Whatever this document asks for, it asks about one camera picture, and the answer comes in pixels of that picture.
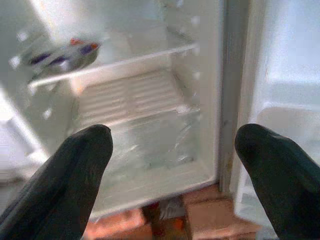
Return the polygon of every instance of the refrigerator shelf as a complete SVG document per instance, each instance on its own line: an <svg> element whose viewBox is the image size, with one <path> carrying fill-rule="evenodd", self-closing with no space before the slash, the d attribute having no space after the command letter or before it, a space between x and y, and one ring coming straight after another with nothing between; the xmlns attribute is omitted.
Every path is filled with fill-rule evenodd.
<svg viewBox="0 0 320 240"><path fill-rule="evenodd" d="M89 86L78 102L77 131L93 124L114 126L184 106L176 80L167 70Z"/></svg>
<svg viewBox="0 0 320 240"><path fill-rule="evenodd" d="M68 73L40 75L32 79L28 86L36 88L107 68L187 51L195 47L196 44L191 40L178 33L167 31L163 26L136 33L117 32L116 37L107 39L101 44L97 59L89 66Z"/></svg>

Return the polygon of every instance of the refrigerator door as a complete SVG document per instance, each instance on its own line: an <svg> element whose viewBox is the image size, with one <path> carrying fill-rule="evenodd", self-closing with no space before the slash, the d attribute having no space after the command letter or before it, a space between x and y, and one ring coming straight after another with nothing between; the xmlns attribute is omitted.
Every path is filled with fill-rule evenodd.
<svg viewBox="0 0 320 240"><path fill-rule="evenodd" d="M263 125L320 165L319 11L316 0L250 3L237 129ZM272 227L235 152L229 187L236 215Z"/></svg>

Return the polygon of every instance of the open refrigerator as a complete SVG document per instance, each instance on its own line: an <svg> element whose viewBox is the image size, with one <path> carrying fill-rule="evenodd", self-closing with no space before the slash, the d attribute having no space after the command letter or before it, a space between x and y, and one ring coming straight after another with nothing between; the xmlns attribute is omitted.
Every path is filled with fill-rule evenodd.
<svg viewBox="0 0 320 240"><path fill-rule="evenodd" d="M320 163L319 8L312 0L4 1L1 178L31 175L69 135L104 124L114 151L91 219L220 181L238 216L270 226L234 136L262 124ZM24 66L28 53L74 37L100 43L92 64L40 76Z"/></svg>

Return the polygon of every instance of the refrigerator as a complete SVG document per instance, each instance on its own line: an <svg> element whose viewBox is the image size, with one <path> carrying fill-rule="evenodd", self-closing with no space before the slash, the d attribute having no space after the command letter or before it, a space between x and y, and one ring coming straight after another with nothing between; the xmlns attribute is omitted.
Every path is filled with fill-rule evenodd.
<svg viewBox="0 0 320 240"><path fill-rule="evenodd" d="M91 220L220 183L243 219L270 227L234 151L264 125L320 155L315 0L5 0L0 9L0 181L28 179L71 134L111 129ZM99 44L89 65L30 57ZM2 188L14 196L17 187Z"/></svg>

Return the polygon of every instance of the white plastic shelf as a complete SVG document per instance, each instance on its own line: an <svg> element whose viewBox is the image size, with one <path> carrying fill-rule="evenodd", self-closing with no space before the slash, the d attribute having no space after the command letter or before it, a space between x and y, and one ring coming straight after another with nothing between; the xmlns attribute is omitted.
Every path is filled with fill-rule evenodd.
<svg viewBox="0 0 320 240"><path fill-rule="evenodd" d="M170 71L161 70L89 86L79 98L76 129L114 126L176 110L183 95Z"/></svg>
<svg viewBox="0 0 320 240"><path fill-rule="evenodd" d="M101 44L97 59L91 65L68 73L40 76L32 79L28 86L35 88L96 73L106 68L187 51L195 47L196 44L189 39L167 31L163 26L133 33L113 32L112 37Z"/></svg>

